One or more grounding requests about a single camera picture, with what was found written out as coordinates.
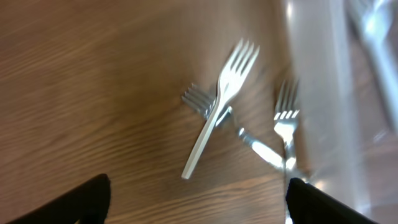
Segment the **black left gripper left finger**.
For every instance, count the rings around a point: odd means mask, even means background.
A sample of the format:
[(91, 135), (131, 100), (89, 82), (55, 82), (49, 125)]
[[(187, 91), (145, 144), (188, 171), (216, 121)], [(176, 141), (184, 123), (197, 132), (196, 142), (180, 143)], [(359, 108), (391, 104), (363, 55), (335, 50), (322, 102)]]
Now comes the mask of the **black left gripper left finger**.
[(11, 223), (104, 224), (110, 201), (111, 181), (106, 174), (99, 174)]

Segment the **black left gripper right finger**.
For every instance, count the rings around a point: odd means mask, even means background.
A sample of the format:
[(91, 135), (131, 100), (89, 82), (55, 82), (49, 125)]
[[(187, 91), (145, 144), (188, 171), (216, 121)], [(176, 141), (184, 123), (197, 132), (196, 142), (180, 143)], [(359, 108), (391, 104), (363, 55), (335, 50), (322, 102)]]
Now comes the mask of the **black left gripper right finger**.
[(285, 201), (294, 224), (376, 224), (299, 178), (290, 179)]

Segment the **white plastic fork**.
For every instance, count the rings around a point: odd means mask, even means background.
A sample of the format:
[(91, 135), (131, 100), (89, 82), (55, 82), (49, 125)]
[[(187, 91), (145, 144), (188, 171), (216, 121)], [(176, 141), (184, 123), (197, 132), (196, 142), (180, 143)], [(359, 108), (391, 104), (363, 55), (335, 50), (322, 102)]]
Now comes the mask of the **white plastic fork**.
[(239, 93), (259, 55), (259, 51), (260, 46), (256, 46), (253, 42), (240, 40), (225, 62), (218, 77), (214, 107), (193, 146), (181, 178), (187, 180), (191, 177), (212, 134), (218, 116), (223, 108)]

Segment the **clear plastic left container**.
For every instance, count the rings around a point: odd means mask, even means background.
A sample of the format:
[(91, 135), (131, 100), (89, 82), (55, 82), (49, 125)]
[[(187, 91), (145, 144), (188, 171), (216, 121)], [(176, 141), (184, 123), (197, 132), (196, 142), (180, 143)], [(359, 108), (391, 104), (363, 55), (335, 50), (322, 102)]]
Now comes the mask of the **clear plastic left container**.
[(377, 223), (397, 222), (397, 2), (284, 1), (299, 167)]

